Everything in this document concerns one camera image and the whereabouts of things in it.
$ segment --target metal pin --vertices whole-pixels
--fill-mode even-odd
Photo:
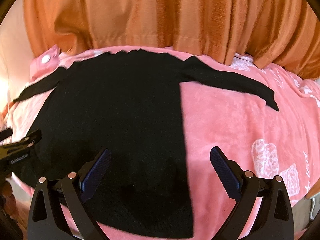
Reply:
[[[69,178],[69,179],[74,179],[76,176],[77,176],[76,172],[70,172],[70,173],[68,174],[68,178]]]
[[[244,174],[248,178],[252,178],[253,177],[253,173],[251,171],[246,171]]]
[[[45,177],[41,177],[41,178],[39,179],[39,182],[40,182],[40,183],[44,183],[44,182],[45,182]]]
[[[281,182],[281,181],[282,181],[282,177],[279,176],[279,175],[277,175],[277,176],[276,176],[276,181]]]

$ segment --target pink bedsheet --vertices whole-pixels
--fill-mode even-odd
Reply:
[[[58,57],[58,65],[70,67],[74,61],[95,57],[102,52],[116,53],[139,48],[142,47],[110,47],[69,57],[65,53],[58,55],[58,48],[53,47],[45,54],[52,55],[53,59]],[[182,60],[191,56],[171,48],[143,49],[168,52]],[[284,178],[292,205],[318,180],[320,87],[314,81],[301,80],[275,64],[260,70],[254,66],[250,56],[236,55],[231,66],[219,64],[205,55],[199,59],[217,70],[237,72],[269,86],[275,91],[275,100],[280,108],[278,113],[254,95],[208,87],[197,82],[181,83],[188,180],[194,211],[192,239],[209,240],[235,204],[234,200],[228,198],[210,163],[212,147],[219,146],[229,159],[237,161],[243,170],[254,171],[258,177],[272,178],[280,174]],[[46,64],[34,60],[31,69],[35,76],[39,70],[40,78],[43,78],[53,68],[50,64],[48,71],[45,71]],[[26,135],[49,94],[50,91],[34,96],[15,104],[10,110],[8,126],[13,127],[13,141]],[[16,176],[13,178],[26,192],[33,194],[32,188]],[[249,233],[259,204],[260,200],[257,200],[241,236]],[[69,225],[76,230],[68,209],[63,209]],[[111,240],[148,239],[105,225],[100,226]]]

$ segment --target textured blue pad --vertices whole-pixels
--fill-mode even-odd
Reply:
[[[215,146],[210,151],[210,161],[229,198],[240,201],[241,198],[241,183],[237,179],[231,167],[228,165],[228,159],[223,154],[218,146]]]
[[[96,192],[104,174],[111,163],[111,152],[104,150],[97,161],[94,163],[87,176],[80,183],[81,195],[80,198],[85,203],[91,199]]]

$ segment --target brown curtain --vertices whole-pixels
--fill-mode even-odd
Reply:
[[[31,47],[70,54],[114,45],[173,46],[230,65],[235,52],[320,77],[320,23],[306,0],[24,0]]]

